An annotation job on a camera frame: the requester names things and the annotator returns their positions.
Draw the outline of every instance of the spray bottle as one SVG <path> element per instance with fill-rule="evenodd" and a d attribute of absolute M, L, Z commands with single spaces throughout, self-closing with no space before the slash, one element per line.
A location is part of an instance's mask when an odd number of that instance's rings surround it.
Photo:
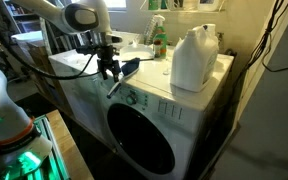
<path fill-rule="evenodd" d="M 165 33 L 165 29 L 163 27 L 163 21 L 165 21 L 165 18 L 161 15 L 155 15 L 154 18 L 157 22 L 157 28 L 156 28 L 156 35 L 153 39 L 153 44 L 158 44 L 156 42 L 160 42 L 160 50 L 159 50 L 159 57 L 165 58 L 166 57 L 166 45 L 167 45 L 167 36 Z"/>

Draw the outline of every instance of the front-loading washer door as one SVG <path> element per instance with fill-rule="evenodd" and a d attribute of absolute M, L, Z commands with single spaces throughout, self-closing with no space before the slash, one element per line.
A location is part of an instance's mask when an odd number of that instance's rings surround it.
<path fill-rule="evenodd" d="M 114 104 L 108 125 L 122 149 L 137 164 L 156 174 L 167 174 L 175 165 L 174 154 L 161 132 L 133 108 Z"/>

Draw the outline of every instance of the countertop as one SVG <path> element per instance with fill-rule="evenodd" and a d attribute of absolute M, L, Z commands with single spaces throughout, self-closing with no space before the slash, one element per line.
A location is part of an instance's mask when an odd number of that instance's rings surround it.
<path fill-rule="evenodd" d="M 66 169 L 71 179 L 93 180 L 94 177 L 88 169 L 59 111 L 54 110 L 46 114 L 46 117 L 49 120 L 57 146 L 62 154 Z"/>

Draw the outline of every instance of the washing machine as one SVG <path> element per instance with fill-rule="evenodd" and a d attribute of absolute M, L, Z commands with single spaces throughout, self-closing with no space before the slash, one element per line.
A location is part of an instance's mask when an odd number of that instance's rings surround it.
<path fill-rule="evenodd" d="M 49 56 L 56 75 L 72 76 L 81 72 L 91 55 L 78 54 L 76 50 Z M 95 55 L 83 75 L 97 72 Z M 108 137 L 98 93 L 100 74 L 74 80 L 60 80 L 60 84 L 74 114 L 74 120 L 109 148 L 113 142 Z"/>
<path fill-rule="evenodd" d="M 184 179 L 207 137 L 233 57 L 219 55 L 208 85 L 193 93 L 170 84 L 166 61 L 141 61 L 111 99 L 100 81 L 105 122 L 117 153 L 147 179 Z"/>

